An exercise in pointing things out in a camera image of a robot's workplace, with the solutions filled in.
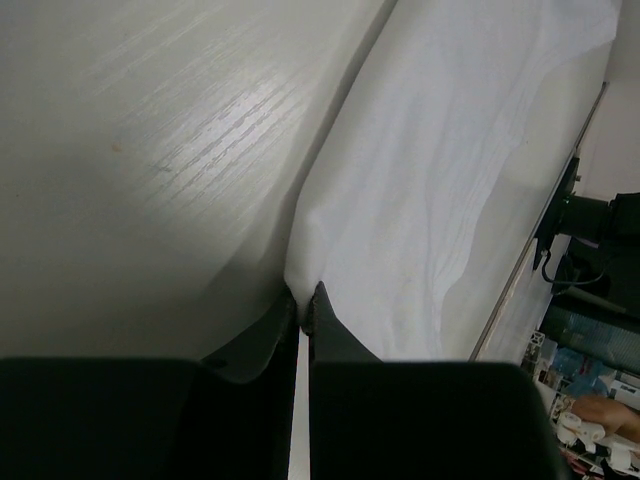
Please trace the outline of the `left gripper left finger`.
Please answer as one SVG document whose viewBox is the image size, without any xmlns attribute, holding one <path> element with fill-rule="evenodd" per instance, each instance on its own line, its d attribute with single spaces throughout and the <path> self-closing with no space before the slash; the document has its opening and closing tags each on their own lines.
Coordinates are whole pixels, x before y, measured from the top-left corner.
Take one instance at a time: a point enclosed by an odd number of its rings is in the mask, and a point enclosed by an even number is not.
<svg viewBox="0 0 640 480">
<path fill-rule="evenodd" d="M 298 328 L 283 291 L 199 361 L 5 358 L 5 479 L 284 479 Z"/>
</svg>

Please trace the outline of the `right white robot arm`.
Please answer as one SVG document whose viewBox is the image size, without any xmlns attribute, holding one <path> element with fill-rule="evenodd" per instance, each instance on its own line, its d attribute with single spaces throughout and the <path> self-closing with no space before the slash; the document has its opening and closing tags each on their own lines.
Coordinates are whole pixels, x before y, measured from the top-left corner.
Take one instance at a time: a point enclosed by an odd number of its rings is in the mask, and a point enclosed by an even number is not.
<svg viewBox="0 0 640 480">
<path fill-rule="evenodd" d="M 584 196 L 566 198 L 559 232 L 592 245 L 618 272 L 612 285 L 624 288 L 621 307 L 639 317 L 639 193 L 618 193 L 604 201 Z"/>
</svg>

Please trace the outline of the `white skirt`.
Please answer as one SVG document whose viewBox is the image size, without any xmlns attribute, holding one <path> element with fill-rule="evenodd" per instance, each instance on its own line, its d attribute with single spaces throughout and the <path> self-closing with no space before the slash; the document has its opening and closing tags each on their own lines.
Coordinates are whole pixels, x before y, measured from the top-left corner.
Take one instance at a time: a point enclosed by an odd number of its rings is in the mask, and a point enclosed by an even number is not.
<svg viewBox="0 0 640 480">
<path fill-rule="evenodd" d="M 545 76 L 616 35 L 617 1 L 400 1 L 297 201 L 284 277 L 383 360 L 442 357 L 442 306 Z"/>
</svg>

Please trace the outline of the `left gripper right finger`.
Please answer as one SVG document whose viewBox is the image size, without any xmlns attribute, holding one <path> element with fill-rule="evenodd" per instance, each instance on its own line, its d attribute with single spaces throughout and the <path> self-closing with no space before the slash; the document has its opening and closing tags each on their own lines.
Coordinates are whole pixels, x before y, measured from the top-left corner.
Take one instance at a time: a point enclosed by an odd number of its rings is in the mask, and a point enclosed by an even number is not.
<svg viewBox="0 0 640 480">
<path fill-rule="evenodd" d="M 315 479 L 566 479 L 541 397 L 518 366 L 382 361 L 318 285 L 309 329 Z"/>
</svg>

